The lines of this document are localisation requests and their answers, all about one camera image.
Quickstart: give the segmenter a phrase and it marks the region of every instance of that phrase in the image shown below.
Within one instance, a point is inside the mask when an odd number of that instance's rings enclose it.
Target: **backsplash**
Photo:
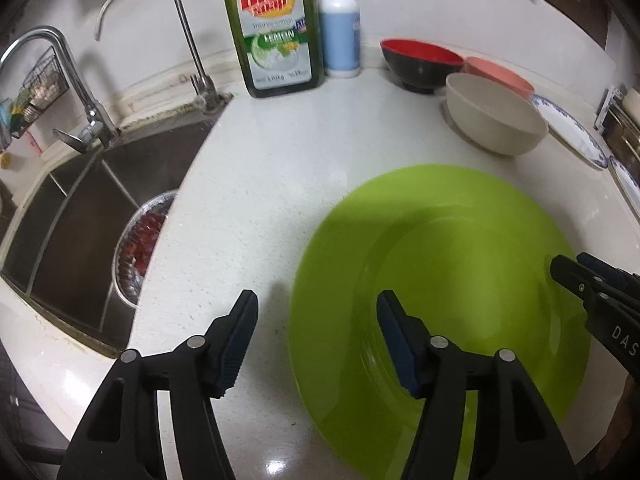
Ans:
[[[202,56],[232,51],[223,0],[183,1]],[[607,49],[602,50],[543,0],[357,1],[366,43],[402,36],[473,50],[540,74],[594,107],[609,84],[629,86],[636,71],[636,51],[615,18],[609,27]],[[95,17],[103,2],[31,0],[17,32],[41,24],[62,30],[101,101],[190,60],[172,0],[118,0],[105,16],[102,39],[97,43]],[[0,79],[0,96],[15,94],[46,47],[44,42],[33,42],[15,56]],[[68,110],[61,114],[63,122],[79,122],[81,108],[76,106],[71,114]],[[47,135],[36,139],[44,148],[53,140]]]

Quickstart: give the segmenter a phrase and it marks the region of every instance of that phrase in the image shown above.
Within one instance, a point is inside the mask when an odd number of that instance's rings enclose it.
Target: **lemon label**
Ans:
[[[238,14],[257,89],[311,80],[302,0],[238,0]]]

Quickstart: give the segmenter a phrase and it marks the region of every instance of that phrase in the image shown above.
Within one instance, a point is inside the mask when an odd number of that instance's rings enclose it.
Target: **green plate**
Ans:
[[[376,321],[386,288],[463,350],[513,349],[560,421],[590,337],[579,300],[549,275],[557,254],[574,256],[552,219],[479,171],[405,168],[342,200],[300,263],[288,329],[300,396],[333,450],[368,478],[396,480],[411,449],[423,401],[400,387]],[[467,399],[459,478],[473,446]]]

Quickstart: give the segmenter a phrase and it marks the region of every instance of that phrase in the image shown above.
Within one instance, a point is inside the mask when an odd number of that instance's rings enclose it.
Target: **kitchen faucet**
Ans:
[[[53,49],[58,56],[58,60],[66,77],[69,79],[71,86],[74,88],[78,97],[84,105],[84,113],[88,125],[85,126],[76,136],[62,132],[54,128],[54,133],[69,146],[80,153],[85,153],[94,143],[95,139],[100,139],[102,145],[107,148],[120,135],[118,129],[113,125],[104,107],[96,100],[92,92],[89,90],[84,78],[78,71],[76,60],[71,54],[69,44],[62,32],[55,27],[44,25],[28,30],[15,40],[0,57],[0,72],[7,60],[25,43],[31,40],[47,40],[52,44]]]
[[[104,17],[104,13],[106,12],[109,5],[111,5],[112,1],[113,0],[106,0],[104,5],[100,9],[100,12],[98,12],[98,17],[95,20],[95,41],[100,41],[102,19]],[[184,7],[182,6],[182,0],[174,0],[174,2],[175,8],[178,11],[178,16],[180,17],[180,22],[182,23],[182,30],[184,31],[184,35],[187,39],[187,44],[189,45],[189,50],[191,51],[191,56],[193,57],[193,62],[195,63],[196,70],[198,71],[197,76],[191,76],[191,84],[193,84],[193,88],[195,89],[197,94],[196,99],[193,103],[203,112],[212,112],[218,108],[219,104],[222,102],[222,99],[216,91],[216,86],[213,84],[213,80],[204,71],[202,61],[200,60],[200,55],[198,54],[198,49],[196,48],[196,44],[193,41],[193,35],[191,34],[191,28],[189,27],[187,15],[185,14]]]

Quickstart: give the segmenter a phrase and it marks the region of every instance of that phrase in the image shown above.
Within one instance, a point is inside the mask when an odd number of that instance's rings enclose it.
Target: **bowl rim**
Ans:
[[[115,250],[113,251],[113,258],[111,259],[111,284],[113,288],[115,288],[118,297],[126,303],[128,306],[132,308],[137,308],[138,304],[133,303],[131,299],[126,295],[126,293],[122,290],[120,286],[120,277],[118,274],[118,264],[120,263],[120,251],[124,241],[129,237],[130,232],[135,227],[135,225],[140,221],[140,219],[147,213],[153,211],[154,207],[170,201],[169,208],[173,205],[175,197],[178,195],[177,189],[171,189],[169,191],[165,191],[155,197],[147,200],[143,205],[141,205],[138,209],[136,209],[129,218],[129,221],[125,225],[122,233],[120,234],[120,238],[118,239],[118,243],[116,244]]]
[[[482,67],[479,67],[474,63],[476,60],[481,61],[482,63],[488,63],[489,65],[491,65],[492,68],[497,68],[500,72],[506,72],[510,75],[515,76],[517,83],[505,81],[504,79],[501,79],[500,76],[487,72],[486,70],[483,70]],[[517,88],[518,90],[522,90],[525,92],[532,92],[532,93],[536,91],[533,85],[529,81],[524,79],[520,74],[518,74],[517,72],[514,72],[513,70],[499,63],[493,62],[490,59],[485,59],[484,57],[478,57],[478,56],[468,56],[465,58],[465,65],[472,66],[475,70],[478,70],[479,72],[487,74],[488,78],[492,78],[493,80],[499,79],[500,82],[504,86],[508,86],[508,88]]]
[[[529,108],[529,110],[532,110],[533,112],[535,112],[534,116],[537,117],[538,119],[540,119],[540,124],[542,124],[544,126],[544,132],[540,131],[532,131],[530,129],[524,129],[521,126],[516,126],[514,124],[511,123],[507,123],[501,119],[499,119],[498,117],[495,116],[495,114],[491,113],[489,110],[486,110],[485,108],[480,107],[478,104],[476,104],[474,101],[472,101],[471,99],[469,99],[467,96],[465,96],[463,93],[461,93],[460,91],[458,91],[455,86],[452,85],[452,83],[450,82],[450,79],[460,79],[460,78],[475,78],[478,80],[483,81],[482,84],[487,84],[489,86],[494,86],[496,88],[498,88],[500,92],[507,92],[505,93],[506,96],[509,96],[508,98],[512,98],[515,99],[516,102],[520,101],[521,103],[524,103],[527,105],[527,107]],[[474,75],[474,74],[467,74],[467,73],[463,73],[463,72],[455,72],[452,74],[449,74],[447,76],[447,81],[446,81],[446,88],[447,90],[452,91],[455,95],[457,95],[458,97],[460,97],[467,105],[471,106],[474,110],[477,110],[478,112],[486,115],[487,117],[491,117],[494,121],[500,123],[500,124],[504,124],[505,126],[508,126],[510,128],[513,128],[514,130],[517,130],[523,134],[527,134],[527,135],[535,135],[535,136],[546,136],[546,134],[549,133],[549,124],[546,122],[546,119],[542,116],[542,114],[538,111],[538,109],[529,101],[527,101],[524,97],[522,97],[521,95],[517,94],[516,92],[514,92],[513,90],[509,90],[507,87],[505,87],[504,85],[501,85],[500,83],[497,83],[495,81],[492,81],[491,79],[487,79],[485,77],[479,76],[479,75]]]
[[[410,56],[409,54],[402,52],[401,50],[398,50],[397,47],[391,46],[390,43],[391,42],[396,42],[396,41],[402,41],[405,43],[413,43],[413,44],[420,44],[423,46],[428,46],[431,48],[434,48],[435,50],[439,50],[443,53],[449,54],[449,55],[454,55],[458,58],[458,60],[456,61],[437,61],[434,59],[427,59],[425,57],[416,57],[416,56]],[[427,61],[429,63],[435,63],[435,64],[442,64],[442,65],[447,65],[447,66],[464,66],[465,64],[465,58],[460,56],[460,54],[457,54],[456,52],[453,52],[452,50],[449,50],[448,48],[445,48],[443,46],[439,46],[437,44],[434,43],[429,43],[427,41],[421,41],[421,40],[415,40],[412,38],[386,38],[382,41],[380,41],[380,48],[382,49],[382,51],[384,52],[385,50],[388,52],[391,52],[393,54],[398,54],[399,56],[404,56],[404,57],[408,57],[410,59],[417,59],[420,61]]]

